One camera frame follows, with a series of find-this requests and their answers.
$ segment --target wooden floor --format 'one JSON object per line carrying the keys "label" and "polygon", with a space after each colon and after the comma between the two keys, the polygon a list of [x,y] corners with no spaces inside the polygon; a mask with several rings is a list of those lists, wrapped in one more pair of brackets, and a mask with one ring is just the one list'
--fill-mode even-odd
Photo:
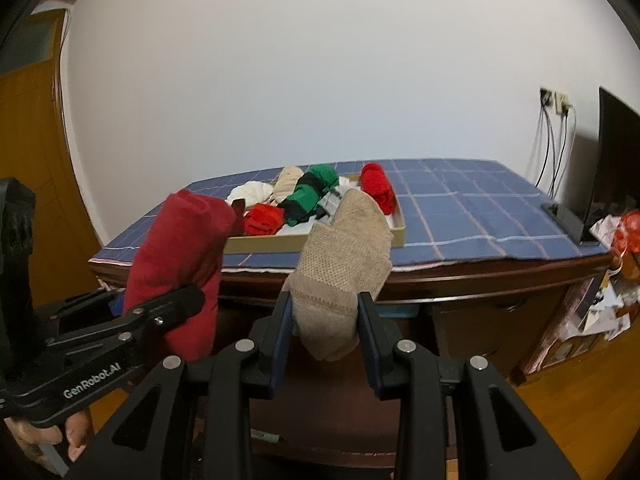
{"label": "wooden floor", "polygon": [[[582,480],[605,480],[640,428],[640,321],[600,350],[534,374],[516,390]],[[96,429],[125,398],[117,390],[92,406]],[[455,479],[456,465],[448,469]]]}

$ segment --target checkered tablecloth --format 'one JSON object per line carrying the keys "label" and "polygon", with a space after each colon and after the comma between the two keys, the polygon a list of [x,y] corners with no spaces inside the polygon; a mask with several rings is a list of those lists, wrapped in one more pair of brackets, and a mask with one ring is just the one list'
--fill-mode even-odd
{"label": "checkered tablecloth", "polygon": [[[489,258],[561,260],[606,253],[603,246],[577,246],[542,211],[550,198],[527,180],[490,160],[422,158],[377,160],[394,186],[406,221],[403,248],[391,249],[394,270],[438,262]],[[336,162],[340,174],[359,173],[366,161]],[[281,168],[220,176],[187,189],[226,198],[248,180],[269,182]],[[162,204],[101,249],[93,262],[130,265]],[[235,270],[293,269],[299,253],[226,254]]]}

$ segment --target cardboard box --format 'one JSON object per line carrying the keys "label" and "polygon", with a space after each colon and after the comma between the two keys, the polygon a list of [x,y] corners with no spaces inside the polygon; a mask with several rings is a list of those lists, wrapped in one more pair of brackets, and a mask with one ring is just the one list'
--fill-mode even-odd
{"label": "cardboard box", "polygon": [[[345,175],[352,182],[360,179],[359,174]],[[390,227],[393,235],[392,247],[404,247],[406,223],[396,201],[396,209],[391,213],[394,227]],[[233,236],[229,238],[225,246],[225,254],[250,254],[250,253],[297,253],[302,250],[308,234],[268,235],[268,236]]]}

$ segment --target black television screen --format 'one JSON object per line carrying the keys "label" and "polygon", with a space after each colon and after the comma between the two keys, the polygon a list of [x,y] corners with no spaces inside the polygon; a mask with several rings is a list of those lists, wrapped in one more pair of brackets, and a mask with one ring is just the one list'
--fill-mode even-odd
{"label": "black television screen", "polygon": [[598,167],[586,227],[640,205],[640,115],[600,87]]}

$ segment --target person's hand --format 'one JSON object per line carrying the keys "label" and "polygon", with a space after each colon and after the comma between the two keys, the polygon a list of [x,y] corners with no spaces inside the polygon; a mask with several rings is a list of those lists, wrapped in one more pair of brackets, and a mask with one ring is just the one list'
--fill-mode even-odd
{"label": "person's hand", "polygon": [[[13,417],[6,418],[4,421],[27,458],[55,473],[56,471],[43,455],[38,444],[59,444],[62,442],[60,429],[53,426],[40,430],[34,428],[26,420]],[[92,434],[94,434],[94,427],[89,410],[75,413],[65,421],[65,436],[69,442],[68,456],[72,462],[75,462],[82,454],[86,447],[86,441]]]}

